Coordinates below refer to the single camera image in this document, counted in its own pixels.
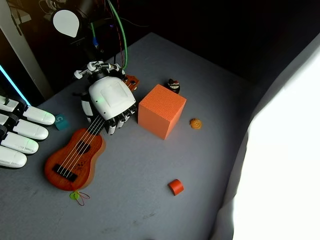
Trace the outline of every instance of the white curtain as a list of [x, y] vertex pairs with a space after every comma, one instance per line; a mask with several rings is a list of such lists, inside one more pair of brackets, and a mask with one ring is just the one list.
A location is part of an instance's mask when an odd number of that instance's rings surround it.
[[320, 240], [320, 35], [255, 112], [212, 239]]

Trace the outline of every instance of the ukulele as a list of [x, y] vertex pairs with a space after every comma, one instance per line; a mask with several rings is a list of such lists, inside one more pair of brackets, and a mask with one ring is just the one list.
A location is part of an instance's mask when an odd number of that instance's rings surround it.
[[[133, 92], [139, 80], [128, 76], [125, 84]], [[97, 158], [106, 148], [106, 142], [99, 133], [105, 120], [97, 116], [88, 129], [81, 128], [71, 137], [69, 143], [52, 154], [44, 165], [44, 175], [58, 189], [76, 191], [88, 186], [93, 180]]]

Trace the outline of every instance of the white robotic hand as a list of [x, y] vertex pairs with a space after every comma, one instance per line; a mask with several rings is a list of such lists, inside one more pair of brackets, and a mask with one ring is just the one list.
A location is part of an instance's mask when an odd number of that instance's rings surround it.
[[136, 100], [126, 85], [126, 73], [118, 64], [111, 65], [103, 61], [89, 62], [87, 69], [75, 71], [78, 79], [89, 74], [91, 85], [81, 94], [81, 105], [89, 122], [97, 115], [105, 120], [105, 129], [109, 135], [115, 133], [136, 112]]
[[27, 120], [48, 126], [55, 122], [55, 117], [39, 108], [27, 106], [23, 100], [0, 96], [0, 166], [23, 167], [27, 162], [26, 154], [38, 151], [39, 144], [35, 140], [48, 137], [46, 128]]

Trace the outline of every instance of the teal cube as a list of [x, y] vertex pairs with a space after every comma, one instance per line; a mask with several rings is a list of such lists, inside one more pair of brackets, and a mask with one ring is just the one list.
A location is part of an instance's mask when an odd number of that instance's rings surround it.
[[69, 127], [69, 122], [63, 114], [59, 114], [55, 116], [54, 125], [59, 131], [61, 131]]

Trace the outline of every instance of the gray tabletop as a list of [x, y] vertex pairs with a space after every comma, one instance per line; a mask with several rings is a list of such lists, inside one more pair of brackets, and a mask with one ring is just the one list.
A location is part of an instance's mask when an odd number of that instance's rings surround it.
[[[166, 140], [132, 117], [109, 136], [98, 158], [91, 196], [84, 206], [44, 177], [46, 159], [88, 123], [72, 92], [81, 79], [39, 107], [64, 114], [70, 127], [49, 128], [21, 169], [0, 168], [0, 239], [2, 240], [204, 240], [214, 224], [235, 160], [235, 107], [243, 80], [213, 63], [150, 33], [128, 49], [126, 73], [140, 80], [140, 101], [156, 84], [180, 82], [187, 99], [179, 122]], [[199, 118], [194, 130], [189, 120]], [[184, 191], [173, 196], [167, 184], [180, 179]]]

